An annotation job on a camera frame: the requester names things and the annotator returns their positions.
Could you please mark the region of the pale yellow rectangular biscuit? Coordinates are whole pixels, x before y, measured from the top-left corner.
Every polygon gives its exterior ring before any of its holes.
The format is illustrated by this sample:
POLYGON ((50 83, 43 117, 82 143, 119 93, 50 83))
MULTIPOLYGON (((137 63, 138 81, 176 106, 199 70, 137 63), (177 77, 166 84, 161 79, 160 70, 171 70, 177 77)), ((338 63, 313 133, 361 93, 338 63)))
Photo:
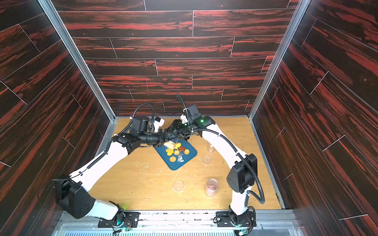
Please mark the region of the pale yellow rectangular biscuit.
POLYGON ((176 144, 173 141, 168 141, 163 144, 168 149, 175 149, 176 144))

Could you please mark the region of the clear jar with star cookies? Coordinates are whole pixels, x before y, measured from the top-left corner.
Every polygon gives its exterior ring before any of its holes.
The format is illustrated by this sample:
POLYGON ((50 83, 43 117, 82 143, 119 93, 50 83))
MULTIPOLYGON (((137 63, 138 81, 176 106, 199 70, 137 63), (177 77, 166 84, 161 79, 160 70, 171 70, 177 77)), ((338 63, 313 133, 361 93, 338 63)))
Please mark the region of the clear jar with star cookies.
POLYGON ((210 153, 214 153, 214 152, 216 151, 213 145, 208 145, 207 150, 208 150, 210 153))

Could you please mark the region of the clear jar lid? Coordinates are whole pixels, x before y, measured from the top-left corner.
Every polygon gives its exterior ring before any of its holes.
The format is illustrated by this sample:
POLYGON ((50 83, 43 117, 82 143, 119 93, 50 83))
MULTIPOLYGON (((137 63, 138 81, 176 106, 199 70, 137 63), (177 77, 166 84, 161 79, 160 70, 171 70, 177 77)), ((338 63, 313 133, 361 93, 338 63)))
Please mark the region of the clear jar lid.
POLYGON ((212 158, 209 155, 204 155, 201 160, 205 165, 209 165, 212 162, 212 158))
POLYGON ((184 190, 185 184, 182 181, 175 181, 173 183, 173 189, 177 192, 184 190))

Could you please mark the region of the clear jar with pink cookies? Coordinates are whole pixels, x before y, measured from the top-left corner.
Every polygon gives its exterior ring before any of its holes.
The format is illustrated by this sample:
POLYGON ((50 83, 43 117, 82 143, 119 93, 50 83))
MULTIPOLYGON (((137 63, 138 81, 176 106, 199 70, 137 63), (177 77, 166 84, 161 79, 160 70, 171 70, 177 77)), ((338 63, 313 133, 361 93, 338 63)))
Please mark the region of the clear jar with pink cookies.
POLYGON ((205 185, 205 194, 208 197, 214 197, 219 188, 219 183, 216 179, 208 179, 205 185))

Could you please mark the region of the clear jar with yellow cookies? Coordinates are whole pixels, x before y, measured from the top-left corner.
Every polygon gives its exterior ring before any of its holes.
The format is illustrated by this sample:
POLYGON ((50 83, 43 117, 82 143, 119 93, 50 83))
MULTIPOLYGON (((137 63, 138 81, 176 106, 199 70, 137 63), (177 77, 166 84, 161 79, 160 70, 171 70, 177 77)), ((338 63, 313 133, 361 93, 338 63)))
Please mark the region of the clear jar with yellow cookies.
POLYGON ((178 143, 178 140, 179 140, 179 138, 178 138, 177 136, 174 136, 174 137, 169 138, 168 141, 173 141, 175 144, 177 144, 177 143, 178 143))

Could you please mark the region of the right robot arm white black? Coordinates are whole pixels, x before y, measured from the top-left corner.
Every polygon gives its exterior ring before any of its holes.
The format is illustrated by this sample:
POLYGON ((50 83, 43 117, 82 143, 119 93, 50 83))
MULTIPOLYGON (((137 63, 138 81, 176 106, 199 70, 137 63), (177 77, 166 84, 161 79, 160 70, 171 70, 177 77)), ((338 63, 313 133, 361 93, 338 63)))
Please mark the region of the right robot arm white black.
POLYGON ((261 204, 265 203, 264 191, 258 178, 257 157, 254 154, 247 155, 232 143, 212 118, 201 117, 191 124, 184 124, 180 119, 176 119, 168 130, 182 139, 197 134, 208 141, 224 158, 230 168, 226 177, 232 189, 232 201, 228 212, 234 226, 242 225, 247 218, 250 195, 261 204))

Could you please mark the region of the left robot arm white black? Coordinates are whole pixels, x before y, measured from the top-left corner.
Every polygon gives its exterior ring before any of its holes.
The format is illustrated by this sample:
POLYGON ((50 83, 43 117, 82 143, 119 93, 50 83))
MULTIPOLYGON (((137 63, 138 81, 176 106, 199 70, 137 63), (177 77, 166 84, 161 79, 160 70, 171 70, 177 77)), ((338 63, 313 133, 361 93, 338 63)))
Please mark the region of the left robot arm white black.
POLYGON ((165 142, 161 130, 163 124, 164 119, 160 117, 156 117, 153 122, 149 122, 147 117, 132 118, 127 127, 114 135, 105 149, 89 163, 55 180, 56 203, 76 219, 93 216, 119 225, 123 221, 123 209, 116 204, 95 199, 89 191, 107 171, 142 144, 165 142))

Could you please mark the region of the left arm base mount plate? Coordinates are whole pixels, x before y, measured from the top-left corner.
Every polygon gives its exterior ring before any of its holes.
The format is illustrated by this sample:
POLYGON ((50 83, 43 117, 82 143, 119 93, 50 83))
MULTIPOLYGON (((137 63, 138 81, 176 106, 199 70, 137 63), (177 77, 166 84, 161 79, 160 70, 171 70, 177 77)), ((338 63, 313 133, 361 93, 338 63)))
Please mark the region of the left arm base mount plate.
POLYGON ((140 212, 137 211, 124 211, 118 213, 113 219, 106 220, 100 218, 98 222, 98 228, 110 228, 110 229, 131 229, 136 228, 139 222, 140 212))

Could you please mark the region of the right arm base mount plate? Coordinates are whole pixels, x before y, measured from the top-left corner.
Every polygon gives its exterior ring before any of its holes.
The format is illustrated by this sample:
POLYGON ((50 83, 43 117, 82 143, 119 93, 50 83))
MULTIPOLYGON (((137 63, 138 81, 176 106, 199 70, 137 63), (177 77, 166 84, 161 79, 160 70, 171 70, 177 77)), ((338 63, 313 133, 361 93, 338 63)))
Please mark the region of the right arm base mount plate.
POLYGON ((213 222, 218 227, 255 227, 256 214, 252 210, 248 210, 241 215, 236 215, 230 211, 217 211, 213 222))

